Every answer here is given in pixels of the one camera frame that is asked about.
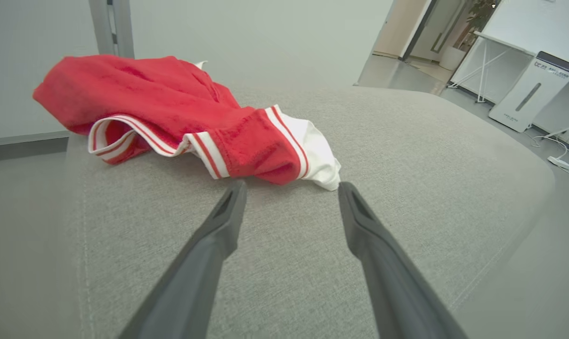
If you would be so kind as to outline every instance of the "white air purifier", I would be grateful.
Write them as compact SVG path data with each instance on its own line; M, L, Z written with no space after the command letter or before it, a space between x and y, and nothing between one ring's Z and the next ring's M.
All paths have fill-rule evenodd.
M568 82L569 62L540 52L504 99L489 112L489 117L523 132Z

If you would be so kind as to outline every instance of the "red stripe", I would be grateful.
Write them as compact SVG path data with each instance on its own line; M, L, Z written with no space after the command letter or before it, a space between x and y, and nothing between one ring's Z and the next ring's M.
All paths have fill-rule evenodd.
M150 139L150 141L152 141L153 144L155 144L155 146L157 146L160 150L162 150L163 152L166 152L166 153L173 154L173 152L168 151L168 150L166 150L165 148L162 148L155 140L153 140L153 138L151 138L150 135L148 135L144 130L142 130L142 129L140 128L140 126L136 125L135 122L133 122L132 120L130 120L129 117L126 119L126 118L124 118L123 116L119 116L119 118L114 118L114 119L115 119L115 120L117 120L117 119L123 119L123 120L125 120L125 121L131 122L131 124L133 124L134 126L136 126L136 128L138 128L138 129L140 130L140 133L142 133L142 134L145 135L148 139Z
M196 135L196 133L193 133L192 135L195 136L196 141L199 143L199 146L201 146L201 149L203 149L205 156L207 156L207 160L209 160L209 163L211 164L211 168L213 168L213 172L215 172L215 176L217 176L218 179L221 179L222 176L219 175L218 167L213 162L213 158L211 157L211 154L209 154L209 150L207 150L207 147L205 147L205 144L203 144L203 141L201 140L201 138L198 135Z
M306 172L301 176L301 178L305 178L305 176L308 175L308 170L310 169L310 167L308 166L308 157L306 156L306 152L303 150L303 148L301 147L299 142L297 142L297 139L295 139L295 137L293 137L293 133L291 133L291 131L289 130L289 127L287 127L285 125L285 123L282 121L282 119L280 118L280 115L278 114L278 111L276 110L276 107L272 106L272 112L274 112L274 115L276 116L276 118L278 119L280 124L283 125L284 129L286 129L287 132L289 132L291 139L293 139L293 141L295 141L295 143L297 144L297 147L299 147L299 149L301 150L301 154L303 154L303 159L306 161Z
M128 139L129 137L130 137L130 136L127 136L127 137L123 138L123 140L121 140L121 142L119 142L119 144L117 144L117 146L111 147L110 150L106 150L106 151L100 152L100 153L97 154L97 156L103 156L104 154L109 153L109 152L112 152L112 151L115 150L116 148L119 148L121 145L123 145L123 143L124 143L125 141L127 141L127 139Z
M111 159L102 159L103 161L105 161L106 163L110 163L111 165L116 165L118 163L121 163L123 161L125 161L126 159L129 159L132 155L132 152L134 151L133 154L136 154L136 143L135 142L130 142L130 144L125 148L125 150L121 153L119 153L118 155L112 157Z
M188 146L186 146L186 148L184 148L182 150L182 152L180 152L179 154L184 154L184 153L188 152L191 148L192 148L192 144L189 142Z

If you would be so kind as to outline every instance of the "white stripe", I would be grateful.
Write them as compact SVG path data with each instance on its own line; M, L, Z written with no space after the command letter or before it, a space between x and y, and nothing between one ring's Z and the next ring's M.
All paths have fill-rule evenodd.
M190 144L192 144L192 148L193 148L192 153L194 153L196 156L201 158L201 160L203 161L203 164L205 164L205 167L207 168L207 171L209 171L211 178L217 179L218 176L216 176L215 172L213 171L213 167L211 167L211 163L209 162L209 159L207 159L205 152L203 152L203 148L196 141L194 134L195 133L186 133L184 135L184 138L188 139Z
M211 135L209 135L209 132L199 132L196 135L198 135L199 138L203 141L203 144L205 144L209 155L211 155L211 158L215 163L215 167L218 168L219 175L222 176L222 178L229 177L230 174L228 174L228 168L226 167L224 158L222 157L222 154L220 154L218 147L215 145L215 142L213 142L213 139L211 138Z
M88 150L89 152L95 151L99 148L106 148L106 128L109 121L98 120L92 125L90 133L88 134ZM96 148L94 148L94 135L96 135Z
M280 113L280 108L278 108L278 105L274 107L276 108L276 111ZM306 167L307 167L306 159L303 157L303 152L301 152L301 149L299 148L299 146L297 146L297 142L293 140L293 138L291 137L289 132L287 132L285 127L278 121L278 118L276 118L274 112L272 112L272 108L271 107L267 108L265 109L265 111L270 122L280 131L280 133L282 133L282 135L287 139L287 141L289 141L289 144L291 144L291 146L297 153L297 156L299 157L299 169L300 169L299 174L297 175L297 179L301 178L301 176L306 172Z
M123 142L123 144L121 144L118 148L115 148L111 152L101 155L100 156L101 159L110 160L116 156L120 156L121 153L125 152L125 150L128 149L128 147L131 145L132 141L134 141L134 138L136 137L136 133L134 133L134 131L129 131L128 133L126 133L123 136L125 137L125 141Z
M114 115L108 119L119 120L119 121L125 122L126 124L130 125L131 128L135 129L135 131L137 131L141 137L144 137L146 139L146 135L144 134L144 133L146 133L153 141L155 141L162 148L166 149L168 152L175 153L175 151L176 151L172 146L166 144L163 140L161 140L159 137L157 137L157 135L153 131L151 131L146 125L144 125L143 122L141 122L140 120L138 120L136 118L132 118L131 116L127 116L127 115ZM134 124L132 124L132 122L134 124L138 125L139 129L141 129L144 133L142 133L142 131L140 131L138 129L138 127L136 127ZM151 146L153 146L153 148L155 148L154 144L151 141L149 141L149 144Z
M132 128L132 131L128 131L127 133L123 134L119 140L113 142L110 145L106 144L106 129L111 121L120 121ZM151 129L149 129L143 122L136 118L132 118L131 116L127 115L115 115L110 116L109 118L100 119L92 125L90 130L90 134L88 136L88 152L91 154L98 154L102 152L106 152L107 150L112 149L116 144L121 142L124 138L130 135L130 132L138 133L141 137L143 137L146 142L162 156L166 157L175 157L185 152L186 148L188 148L189 141L188 138L183 137L182 141L178 144L178 148L174 149L172 146L166 144L163 140L161 140ZM97 148L94 149L93 147L93 136L94 133L96 134L97 140ZM160 145L164 148L167 152L164 152L157 145Z

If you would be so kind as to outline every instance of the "power strip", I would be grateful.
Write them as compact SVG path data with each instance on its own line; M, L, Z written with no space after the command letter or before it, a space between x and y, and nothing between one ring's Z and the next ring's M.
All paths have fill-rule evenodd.
M569 164L566 163L565 161L557 159L556 157L553 157L553 156L548 157L548 159L551 163L554 163L558 167L565 168L566 170L569 170Z

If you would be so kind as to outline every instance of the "door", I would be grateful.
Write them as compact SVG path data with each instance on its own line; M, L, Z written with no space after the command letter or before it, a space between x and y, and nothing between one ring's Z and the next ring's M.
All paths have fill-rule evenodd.
M413 57L437 60L444 52L444 44L467 6L468 0L434 0L433 11L410 53Z

